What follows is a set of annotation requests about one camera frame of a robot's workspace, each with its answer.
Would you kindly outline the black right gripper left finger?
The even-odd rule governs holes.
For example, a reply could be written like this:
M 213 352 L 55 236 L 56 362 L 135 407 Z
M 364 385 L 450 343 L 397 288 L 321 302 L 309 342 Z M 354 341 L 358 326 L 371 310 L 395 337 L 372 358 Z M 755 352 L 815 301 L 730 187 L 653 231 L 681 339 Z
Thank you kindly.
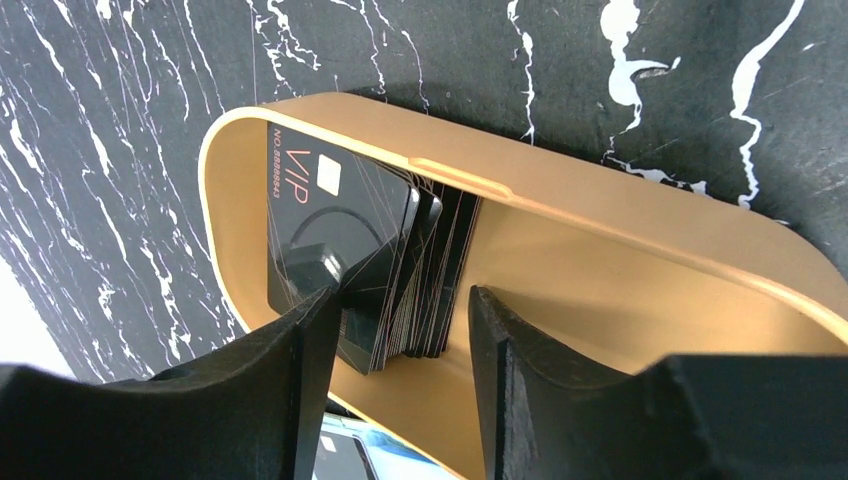
M 5 479 L 309 479 L 340 324 L 324 289 L 147 380 L 1 369 Z

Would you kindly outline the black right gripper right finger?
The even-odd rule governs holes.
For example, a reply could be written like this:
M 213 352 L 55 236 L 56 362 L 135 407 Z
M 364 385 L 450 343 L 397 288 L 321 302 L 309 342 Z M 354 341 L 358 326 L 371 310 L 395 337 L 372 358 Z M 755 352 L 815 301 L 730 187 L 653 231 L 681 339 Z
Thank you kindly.
M 490 479 L 843 479 L 843 356 L 671 355 L 634 375 L 468 304 Z

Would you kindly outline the orange oval tray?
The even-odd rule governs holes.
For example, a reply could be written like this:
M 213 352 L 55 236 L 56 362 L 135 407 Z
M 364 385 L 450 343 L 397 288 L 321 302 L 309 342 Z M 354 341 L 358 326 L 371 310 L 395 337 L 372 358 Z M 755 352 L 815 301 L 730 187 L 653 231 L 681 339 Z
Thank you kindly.
M 754 212 L 347 93 L 240 107 L 207 131 L 201 202 L 215 274 L 238 319 L 264 290 L 267 126 L 279 124 L 478 196 L 446 353 L 330 396 L 449 471 L 490 479 L 468 304 L 491 290 L 554 339 L 627 375 L 671 355 L 843 356 L 847 284 L 814 246 Z

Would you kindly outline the mint green card holder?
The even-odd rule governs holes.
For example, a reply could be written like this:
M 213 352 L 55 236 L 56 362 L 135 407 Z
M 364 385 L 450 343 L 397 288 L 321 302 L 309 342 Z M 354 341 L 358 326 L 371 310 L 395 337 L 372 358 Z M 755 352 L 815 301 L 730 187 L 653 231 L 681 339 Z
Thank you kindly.
M 453 479 L 455 475 L 368 422 L 327 413 L 312 477 L 436 480 Z

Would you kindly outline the black VIP card stack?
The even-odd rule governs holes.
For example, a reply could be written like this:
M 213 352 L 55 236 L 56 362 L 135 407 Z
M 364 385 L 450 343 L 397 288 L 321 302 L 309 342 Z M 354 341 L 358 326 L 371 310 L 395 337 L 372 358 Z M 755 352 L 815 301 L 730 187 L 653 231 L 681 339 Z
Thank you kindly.
M 478 196 L 275 123 L 267 178 L 271 308 L 338 291 L 337 352 L 362 374 L 439 357 Z

